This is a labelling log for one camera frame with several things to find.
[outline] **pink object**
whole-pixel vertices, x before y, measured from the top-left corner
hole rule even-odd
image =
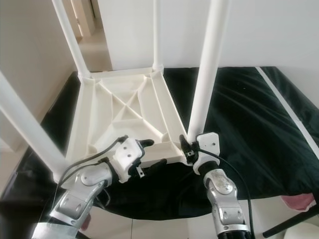
[[[312,193],[296,196],[281,196],[281,198],[290,209],[301,212],[308,211],[311,206],[316,204]]]
[[[89,215],[86,217],[86,219],[85,219],[83,225],[81,226],[81,230],[82,230],[82,231],[87,230],[87,228],[89,227],[90,221],[91,221],[91,215],[89,214]]]

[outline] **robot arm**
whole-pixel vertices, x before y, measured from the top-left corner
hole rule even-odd
[[[196,142],[188,144],[180,138],[182,150],[196,174],[203,177],[207,197],[219,239],[250,239],[251,233],[237,200],[237,188],[225,172],[218,168],[219,140],[215,133],[198,135]],[[125,183],[131,175],[144,176],[139,167],[144,147],[152,140],[126,140],[116,150],[112,159],[103,164],[88,166],[77,172],[74,183],[59,199],[48,223],[38,223],[32,239],[75,238],[88,216],[95,197],[113,182]]]
[[[144,147],[153,143],[150,139],[138,141],[125,137],[112,159],[79,170],[72,186],[54,205],[49,222],[36,225],[32,239],[75,238],[93,207],[94,199],[105,187],[115,181],[125,183],[133,174],[144,177],[139,165]]]
[[[237,200],[237,187],[226,176],[224,170],[218,168],[219,159],[212,156],[214,154],[218,156],[220,153],[218,135],[216,133],[198,135],[192,145],[188,144],[181,135],[180,142],[187,162],[193,164],[194,172],[203,177],[207,197],[212,205],[218,238],[252,238]]]

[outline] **floor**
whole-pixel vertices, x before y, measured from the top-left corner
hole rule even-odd
[[[111,59],[103,28],[96,28],[90,37],[83,37],[79,46],[89,71],[112,70]]]
[[[97,29],[89,38],[79,42],[82,54],[91,71],[111,70],[111,60],[108,54],[103,29]],[[0,194],[12,171],[23,156],[27,145],[22,144],[15,153],[0,155]],[[247,202],[241,201],[242,208],[248,216]],[[255,234],[258,239],[261,233],[276,224],[294,216],[297,212],[290,210],[280,197],[252,200]],[[98,208],[91,211],[92,221],[85,235],[92,239],[216,239],[213,219],[205,215],[192,219],[169,221],[132,220],[105,212]],[[319,217],[313,217],[308,223],[319,226]],[[271,239],[282,239],[283,233]]]

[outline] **white stripe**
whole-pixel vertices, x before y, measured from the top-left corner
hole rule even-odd
[[[293,119],[303,136],[305,137],[307,143],[309,144],[310,148],[313,150],[314,154],[319,159],[319,148],[314,139],[309,134],[308,130],[305,128],[304,124],[299,120],[293,109],[288,105],[284,97],[280,94],[280,92],[277,90],[276,86],[271,82],[271,80],[268,78],[266,73],[260,68],[256,67],[257,71],[260,73],[260,75],[264,78],[270,89],[274,92],[275,96],[278,98],[280,103],[283,105],[289,116]]]

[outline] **black cloth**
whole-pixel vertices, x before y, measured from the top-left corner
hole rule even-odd
[[[263,69],[318,143],[319,110],[277,68]],[[186,129],[197,73],[197,68],[164,71]],[[79,86],[73,73],[41,124],[63,153]],[[255,68],[218,70],[205,126],[205,132],[210,131],[219,134],[221,156],[244,177],[252,198],[318,191],[318,159]],[[238,176],[227,165],[220,166],[236,183],[239,199],[245,199],[245,189]],[[29,223],[36,222],[55,186],[48,169],[28,149],[0,199],[2,217],[14,220],[23,215]],[[166,165],[143,179],[113,184],[108,191],[111,201],[107,210],[135,219],[188,218],[211,211],[202,179],[181,163]]]

